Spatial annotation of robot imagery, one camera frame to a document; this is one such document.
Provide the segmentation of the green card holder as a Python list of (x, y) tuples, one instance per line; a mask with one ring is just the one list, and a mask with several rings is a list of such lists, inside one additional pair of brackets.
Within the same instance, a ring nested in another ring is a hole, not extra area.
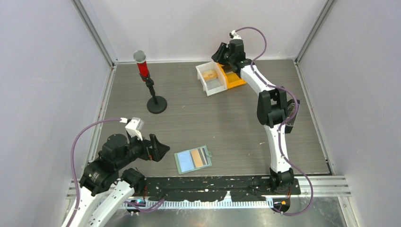
[[(199, 149), (202, 152), (203, 160), (206, 163), (205, 166), (200, 168), (196, 168), (194, 166), (194, 162), (191, 156), (191, 151), (196, 149)], [(206, 146), (176, 152), (174, 153), (174, 158), (177, 165), (177, 171), (180, 175), (212, 166), (212, 153), (208, 151)]]

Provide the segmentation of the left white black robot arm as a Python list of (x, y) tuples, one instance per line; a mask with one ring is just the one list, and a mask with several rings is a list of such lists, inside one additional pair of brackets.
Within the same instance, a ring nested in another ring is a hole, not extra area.
[(145, 176), (126, 166), (139, 158), (158, 162), (169, 150), (154, 134), (150, 134), (149, 140), (123, 134), (109, 136), (98, 158), (85, 167), (74, 207), (62, 225), (103, 226), (129, 197), (146, 192)]

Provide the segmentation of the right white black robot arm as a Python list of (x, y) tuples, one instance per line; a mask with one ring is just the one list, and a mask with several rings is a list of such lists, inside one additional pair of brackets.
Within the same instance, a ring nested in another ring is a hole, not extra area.
[(256, 115), (266, 131), (270, 149), (269, 188), (276, 194), (282, 194), (295, 181), (285, 141), (285, 121), (288, 119), (286, 91), (267, 80), (246, 57), (241, 39), (221, 43), (211, 58), (216, 63), (229, 66), (257, 94)]

